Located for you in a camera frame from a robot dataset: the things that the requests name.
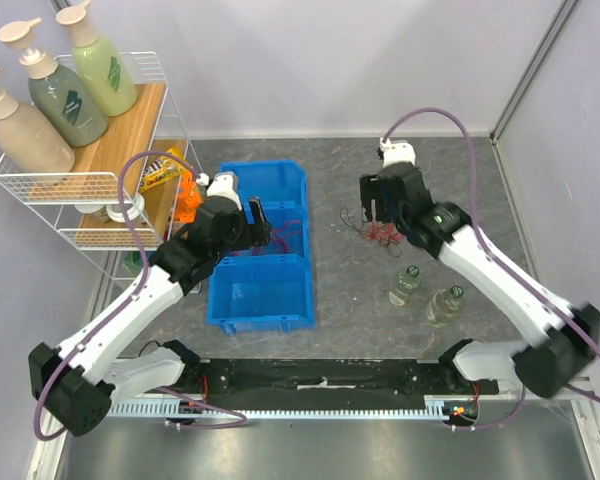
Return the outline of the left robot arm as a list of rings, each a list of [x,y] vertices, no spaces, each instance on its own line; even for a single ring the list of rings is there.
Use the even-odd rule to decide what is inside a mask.
[[[144,257],[141,274],[98,317],[56,347],[40,343],[33,348],[28,365],[38,439],[56,437],[41,429],[44,411],[63,432],[82,436],[93,430],[122,393],[110,368],[126,346],[230,253],[270,243],[272,226],[260,199],[252,197],[248,205],[244,210],[238,200],[208,197],[193,222]]]

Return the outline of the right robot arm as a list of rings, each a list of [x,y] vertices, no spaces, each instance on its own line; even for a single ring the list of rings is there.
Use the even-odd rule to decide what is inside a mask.
[[[545,289],[474,230],[459,206],[433,201],[419,168],[398,162],[362,176],[359,188],[367,219],[394,224],[411,245],[462,275],[522,336],[519,342],[456,344],[452,360],[437,371],[445,391],[461,393],[478,380],[518,380],[551,398],[593,362],[600,311]]]

